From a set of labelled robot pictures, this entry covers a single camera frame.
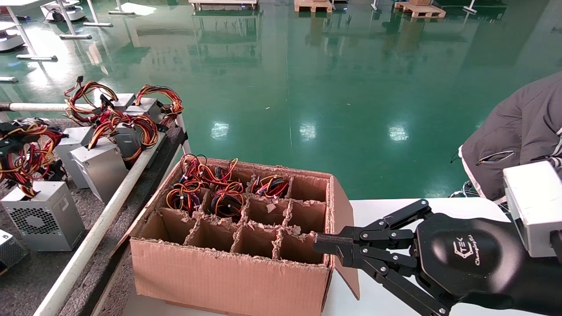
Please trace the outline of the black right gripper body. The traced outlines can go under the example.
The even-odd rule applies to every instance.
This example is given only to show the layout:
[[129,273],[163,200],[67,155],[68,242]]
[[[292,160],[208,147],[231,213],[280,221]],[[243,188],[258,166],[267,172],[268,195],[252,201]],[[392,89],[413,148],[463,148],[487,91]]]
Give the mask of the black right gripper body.
[[416,227],[416,282],[446,305],[562,313],[561,264],[533,258],[512,223],[437,213]]

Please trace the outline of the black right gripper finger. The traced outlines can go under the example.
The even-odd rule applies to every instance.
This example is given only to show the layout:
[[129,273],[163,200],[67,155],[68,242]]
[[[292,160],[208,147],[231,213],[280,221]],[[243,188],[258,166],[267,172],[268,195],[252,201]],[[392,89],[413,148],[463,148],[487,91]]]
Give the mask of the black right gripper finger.
[[391,250],[408,249],[413,245],[413,231],[405,226],[427,220],[433,210],[425,199],[417,200],[364,227],[345,226],[339,234],[317,234],[315,252],[352,258],[355,253],[371,258],[391,258]]
[[450,307],[409,281],[420,276],[416,258],[378,248],[340,248],[343,267],[364,271],[421,316],[447,316]]

